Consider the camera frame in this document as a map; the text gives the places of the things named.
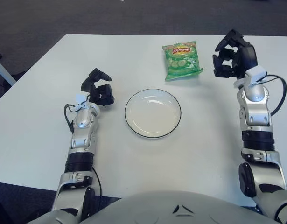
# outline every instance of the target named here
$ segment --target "robotic hand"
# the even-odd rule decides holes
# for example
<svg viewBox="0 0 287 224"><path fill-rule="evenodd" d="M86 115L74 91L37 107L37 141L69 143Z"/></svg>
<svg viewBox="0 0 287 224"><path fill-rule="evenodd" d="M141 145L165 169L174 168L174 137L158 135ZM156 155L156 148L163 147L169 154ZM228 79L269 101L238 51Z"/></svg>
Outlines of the robotic hand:
<svg viewBox="0 0 287 224"><path fill-rule="evenodd" d="M237 47L237 52L225 49ZM240 103L240 126L245 163L239 166L242 192L251 197L262 210L262 216L206 195L192 192L149 192L121 199L91 215L94 190L92 160L95 152L95 132L99 109L97 105L114 102L110 85L96 88L99 79L111 81L105 73L95 69L82 84L82 91L90 93L77 97L78 112L73 122L67 122L73 133L64 174L61 176L52 212L32 221L32 224L287 224L287 190L279 153L274 149L271 116L281 107L286 93L285 81L280 78L284 95L278 107L269 112L269 92L262 84L267 72L258 66L254 47L243 36L231 30L216 48L213 56L216 77L236 77ZM223 65L232 60L232 67Z"/></svg>

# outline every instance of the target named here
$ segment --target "white table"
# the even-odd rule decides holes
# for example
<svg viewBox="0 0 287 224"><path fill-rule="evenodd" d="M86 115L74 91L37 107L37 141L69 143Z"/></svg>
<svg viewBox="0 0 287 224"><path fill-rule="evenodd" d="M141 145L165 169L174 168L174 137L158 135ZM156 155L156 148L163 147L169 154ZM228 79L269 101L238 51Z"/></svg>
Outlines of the white table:
<svg viewBox="0 0 287 224"><path fill-rule="evenodd" d="M254 205L239 189L243 144L235 78L213 74L212 54L222 38L65 35L0 99L0 182L57 189L71 138L63 106L75 103L81 83L99 68L112 77L116 99L102 108L94 158L104 196L184 190ZM245 39L255 46L259 64L287 81L287 37ZM198 78L165 83L161 46L193 40L204 72ZM272 110L282 85L275 81L267 87ZM146 88L170 92L182 108L179 126L162 139L136 135L124 118L128 99ZM287 98L273 116L273 127L287 181Z"/></svg>

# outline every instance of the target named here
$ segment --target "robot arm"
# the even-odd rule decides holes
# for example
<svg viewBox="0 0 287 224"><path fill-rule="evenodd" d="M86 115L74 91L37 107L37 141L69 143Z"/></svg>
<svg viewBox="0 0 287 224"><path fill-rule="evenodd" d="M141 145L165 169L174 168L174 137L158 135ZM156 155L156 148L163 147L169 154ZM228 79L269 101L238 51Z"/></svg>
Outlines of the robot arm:
<svg viewBox="0 0 287 224"><path fill-rule="evenodd" d="M224 47L237 47L235 53ZM257 64L254 47L243 36L231 30L216 48L213 55L216 77L236 77L239 88L240 126L244 147L241 155L245 160L239 166L241 191L251 197L264 215L287 223L287 190L280 156L274 149L271 113L267 108L269 92L261 81L267 72ZM223 65L232 60L232 67Z"/></svg>
<svg viewBox="0 0 287 224"><path fill-rule="evenodd" d="M64 110L73 135L52 210L68 212L76 217L78 223L93 212L95 192L91 185L94 177L92 166L96 150L97 117L100 114L98 105L114 102L109 84L95 87L94 83L100 79L111 81L108 75L95 69L82 83L82 94L77 95L77 105L73 111L77 112L77 115L71 123L66 117L66 108L69 105L66 105Z"/></svg>

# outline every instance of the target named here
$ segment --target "white plate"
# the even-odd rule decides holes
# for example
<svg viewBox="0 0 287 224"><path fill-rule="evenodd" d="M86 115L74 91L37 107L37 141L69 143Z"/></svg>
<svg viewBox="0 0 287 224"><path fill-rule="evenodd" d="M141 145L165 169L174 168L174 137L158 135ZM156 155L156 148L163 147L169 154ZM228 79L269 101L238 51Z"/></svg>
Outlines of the white plate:
<svg viewBox="0 0 287 224"><path fill-rule="evenodd" d="M171 133L179 124L181 114L176 98L158 89L137 92L125 108L125 118L130 128L148 138L159 138Z"/></svg>

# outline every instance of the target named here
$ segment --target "chip bag label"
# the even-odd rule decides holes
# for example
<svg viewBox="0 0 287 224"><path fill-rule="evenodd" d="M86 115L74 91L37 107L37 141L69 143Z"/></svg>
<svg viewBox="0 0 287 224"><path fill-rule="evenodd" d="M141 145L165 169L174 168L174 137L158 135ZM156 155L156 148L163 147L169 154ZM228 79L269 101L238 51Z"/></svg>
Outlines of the chip bag label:
<svg viewBox="0 0 287 224"><path fill-rule="evenodd" d="M162 46L165 57L167 76L166 81L200 74L203 69L199 67L196 41L176 43Z"/></svg>
<svg viewBox="0 0 287 224"><path fill-rule="evenodd" d="M175 54L175 53L178 53L180 51L187 51L189 52L191 49L190 48L174 48L172 53Z"/></svg>

